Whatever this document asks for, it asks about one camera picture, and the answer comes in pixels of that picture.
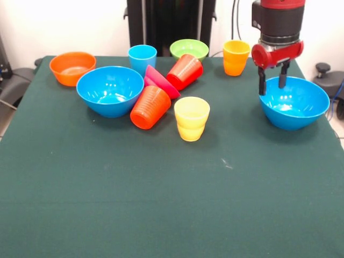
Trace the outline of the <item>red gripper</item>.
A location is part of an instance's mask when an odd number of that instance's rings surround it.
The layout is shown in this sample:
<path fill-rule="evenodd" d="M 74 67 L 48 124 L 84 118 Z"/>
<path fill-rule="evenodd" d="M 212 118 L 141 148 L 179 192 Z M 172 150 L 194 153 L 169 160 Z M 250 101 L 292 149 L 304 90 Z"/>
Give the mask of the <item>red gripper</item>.
<path fill-rule="evenodd" d="M 278 86 L 283 89 L 286 85 L 287 72 L 290 61 L 299 57 L 304 49 L 304 42 L 299 41 L 290 46 L 268 51 L 262 44 L 256 44 L 252 49 L 252 58 L 258 66 L 259 75 L 259 95 L 266 94 L 266 74 L 265 69 L 282 66 L 279 74 Z"/>

